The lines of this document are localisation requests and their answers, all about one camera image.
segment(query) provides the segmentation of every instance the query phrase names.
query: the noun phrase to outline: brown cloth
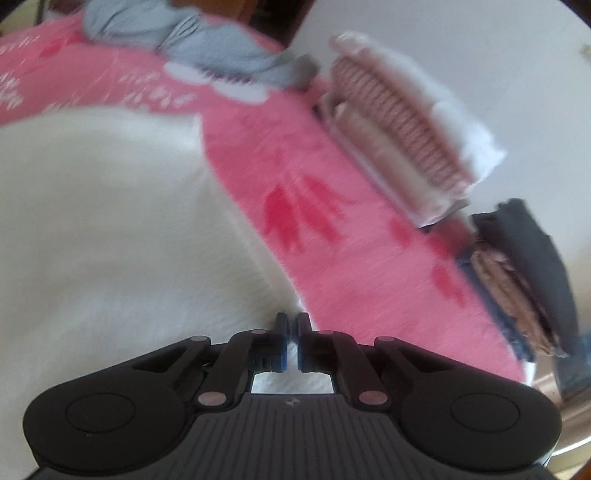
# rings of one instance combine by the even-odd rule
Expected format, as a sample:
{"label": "brown cloth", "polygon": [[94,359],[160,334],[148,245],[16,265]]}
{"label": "brown cloth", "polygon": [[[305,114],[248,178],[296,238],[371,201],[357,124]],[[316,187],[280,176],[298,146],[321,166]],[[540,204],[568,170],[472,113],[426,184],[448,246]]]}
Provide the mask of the brown cloth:
{"label": "brown cloth", "polygon": [[477,241],[470,262],[478,279],[499,304],[515,320],[536,353],[556,355],[560,348],[548,326],[543,309],[531,298],[527,282],[512,267],[500,251]]}

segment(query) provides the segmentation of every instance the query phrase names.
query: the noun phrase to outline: metal pin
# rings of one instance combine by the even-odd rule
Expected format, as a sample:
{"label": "metal pin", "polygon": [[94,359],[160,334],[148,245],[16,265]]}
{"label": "metal pin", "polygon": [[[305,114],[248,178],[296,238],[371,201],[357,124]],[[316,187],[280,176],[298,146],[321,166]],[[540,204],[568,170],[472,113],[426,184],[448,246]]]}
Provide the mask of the metal pin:
{"label": "metal pin", "polygon": [[206,407],[219,407],[226,400],[227,397],[222,392],[204,392],[197,397],[197,401]]}
{"label": "metal pin", "polygon": [[384,405],[388,401],[388,396],[384,392],[368,390],[359,395],[359,401],[366,405]]}

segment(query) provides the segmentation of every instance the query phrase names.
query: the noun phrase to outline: pink blanket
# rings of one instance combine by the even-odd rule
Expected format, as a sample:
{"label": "pink blanket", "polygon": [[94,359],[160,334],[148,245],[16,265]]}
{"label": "pink blanket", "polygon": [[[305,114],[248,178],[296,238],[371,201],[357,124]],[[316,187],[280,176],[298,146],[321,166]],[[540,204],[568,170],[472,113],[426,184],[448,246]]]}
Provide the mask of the pink blanket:
{"label": "pink blanket", "polygon": [[209,160],[320,328],[366,343],[396,336],[522,379],[442,241],[371,186],[303,95],[91,45],[80,17],[0,41],[0,124],[82,105],[201,114]]}

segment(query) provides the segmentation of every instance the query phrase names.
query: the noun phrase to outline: white blanket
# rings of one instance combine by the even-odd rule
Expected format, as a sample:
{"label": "white blanket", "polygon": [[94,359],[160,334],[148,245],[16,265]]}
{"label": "white blanket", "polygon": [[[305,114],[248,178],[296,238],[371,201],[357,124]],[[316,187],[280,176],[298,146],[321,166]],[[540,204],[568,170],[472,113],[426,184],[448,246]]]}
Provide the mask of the white blanket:
{"label": "white blanket", "polygon": [[58,112],[0,129],[0,151],[0,478],[35,467],[21,421],[45,389],[298,310],[210,171],[198,118]]}

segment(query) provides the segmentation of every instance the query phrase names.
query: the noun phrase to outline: ribbed black surface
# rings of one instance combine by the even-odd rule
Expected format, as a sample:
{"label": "ribbed black surface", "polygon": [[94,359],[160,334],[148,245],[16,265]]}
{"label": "ribbed black surface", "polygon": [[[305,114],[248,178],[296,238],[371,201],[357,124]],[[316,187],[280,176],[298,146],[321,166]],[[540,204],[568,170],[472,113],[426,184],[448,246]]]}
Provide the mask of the ribbed black surface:
{"label": "ribbed black surface", "polygon": [[[80,477],[43,470],[31,480]],[[105,480],[549,480],[542,467],[507,475],[463,472],[417,451],[385,415],[340,395],[245,395],[205,414],[167,456]]]}

